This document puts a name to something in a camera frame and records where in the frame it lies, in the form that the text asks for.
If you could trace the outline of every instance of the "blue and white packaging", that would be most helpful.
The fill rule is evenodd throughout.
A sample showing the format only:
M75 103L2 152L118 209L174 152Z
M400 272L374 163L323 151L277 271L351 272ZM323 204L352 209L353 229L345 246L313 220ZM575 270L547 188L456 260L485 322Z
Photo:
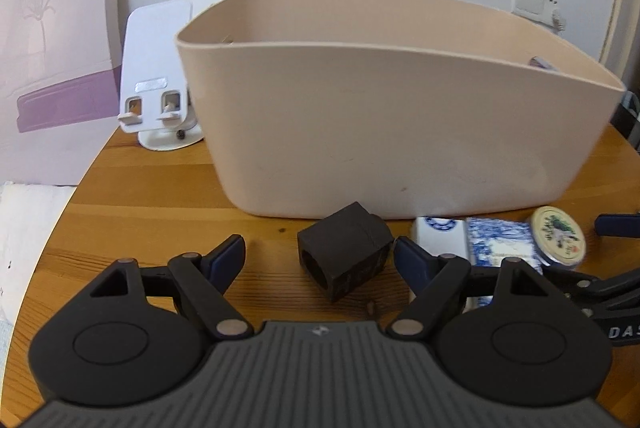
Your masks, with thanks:
M470 261L464 220L418 217L412 226L411 238L433 256L452 253ZM415 295L409 291L409 301L414 298Z
M480 267L500 267L503 258L517 256L539 273L542 264L536 254L536 244L528 223L498 218L467 218L472 264ZM491 296L477 298L476 305L491 303Z

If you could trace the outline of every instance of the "plastic storage bin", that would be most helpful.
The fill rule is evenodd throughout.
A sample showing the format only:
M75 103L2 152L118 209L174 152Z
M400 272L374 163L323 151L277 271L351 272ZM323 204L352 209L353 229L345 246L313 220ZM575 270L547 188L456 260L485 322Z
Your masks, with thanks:
M548 30L455 0L225 0L177 45L220 182L256 215L546 204L624 90Z

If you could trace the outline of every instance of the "black plastic block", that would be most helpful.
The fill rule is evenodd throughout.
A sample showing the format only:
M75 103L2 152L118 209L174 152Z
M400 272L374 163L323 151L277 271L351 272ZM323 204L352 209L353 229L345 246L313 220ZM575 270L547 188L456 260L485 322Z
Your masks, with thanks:
M335 302L382 271L394 241L358 202L298 233L300 265Z

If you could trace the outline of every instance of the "wood grain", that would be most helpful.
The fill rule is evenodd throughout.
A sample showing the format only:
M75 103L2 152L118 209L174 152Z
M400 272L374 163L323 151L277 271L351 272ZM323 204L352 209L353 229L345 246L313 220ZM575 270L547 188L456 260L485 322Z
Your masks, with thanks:
M600 213L640 209L640 158L613 128L606 128L556 205L587 236L588 257L580 270L609 277L640 267L640 241L598 238L593 232ZM495 216L524 220L530 214L524 209ZM233 207L203 143L155 153L140 147L135 136L116 131L62 214L33 275L9 351L0 419L14 426L42 403L27 364L31 338L118 257L135 257L143 266L162 265L181 252L206 253L239 233L247 242L247 261L225 296L254 326L265 319L374 318L386 324L408 295L392 264L330 305L298 264L296 233L309 223L253 217ZM409 233L410 222L390 226L398 236ZM166 300L154 303L171 307ZM640 347L614 349L598 400L628 426L640 422Z

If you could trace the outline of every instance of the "white phone holder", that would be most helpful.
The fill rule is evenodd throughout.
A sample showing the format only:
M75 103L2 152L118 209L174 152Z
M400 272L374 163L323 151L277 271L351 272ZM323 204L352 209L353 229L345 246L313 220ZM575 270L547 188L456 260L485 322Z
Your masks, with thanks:
M200 141L174 36L222 0L171 0L140 7L127 21L120 78L120 127L149 150L177 150Z

